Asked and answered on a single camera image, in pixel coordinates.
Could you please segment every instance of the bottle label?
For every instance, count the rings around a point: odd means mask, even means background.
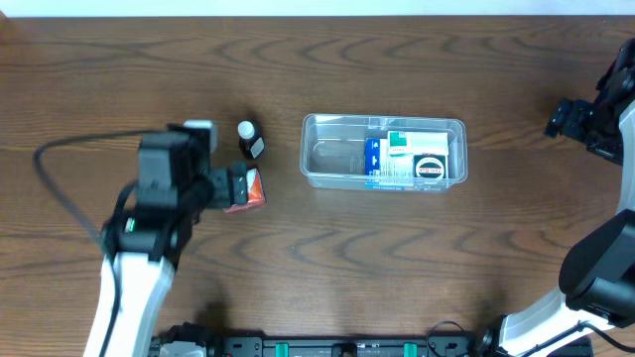
[[[262,151],[265,149],[265,142],[262,141],[262,138],[258,138],[258,140],[256,140],[256,142],[254,143],[254,145],[251,146],[251,156],[254,157],[254,159],[256,159],[256,157],[258,157],[258,155],[260,155],[260,153],[262,153]]]

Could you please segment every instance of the wooden table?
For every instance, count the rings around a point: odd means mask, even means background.
[[[558,283],[569,247],[609,219],[621,170],[543,128],[592,99],[632,18],[11,20],[0,34],[0,354],[79,356],[101,256],[34,175],[33,150],[71,135],[210,118],[214,162],[239,160],[256,113],[268,203],[208,212],[157,330],[183,321],[270,335],[479,328]],[[461,119],[469,177],[447,194],[311,188],[308,113]],[[95,221],[136,174],[138,138],[47,153]],[[613,333],[635,343],[633,329]],[[621,353],[595,339],[602,356]]]

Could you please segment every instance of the black bottle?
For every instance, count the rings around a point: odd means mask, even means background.
[[[265,141],[262,137],[262,129],[257,124],[250,121],[243,121],[238,124],[238,135],[240,141],[240,151],[248,160],[254,160],[265,150]]]

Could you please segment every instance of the plastic container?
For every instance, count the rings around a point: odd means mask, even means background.
[[[366,139],[386,139],[389,131],[447,133],[447,178],[367,176]],[[300,170],[314,187],[443,192],[467,179],[465,125],[456,119],[310,114],[305,118],[300,153]]]

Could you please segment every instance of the white wall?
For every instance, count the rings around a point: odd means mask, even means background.
[[[8,17],[633,15],[635,0],[0,0]]]

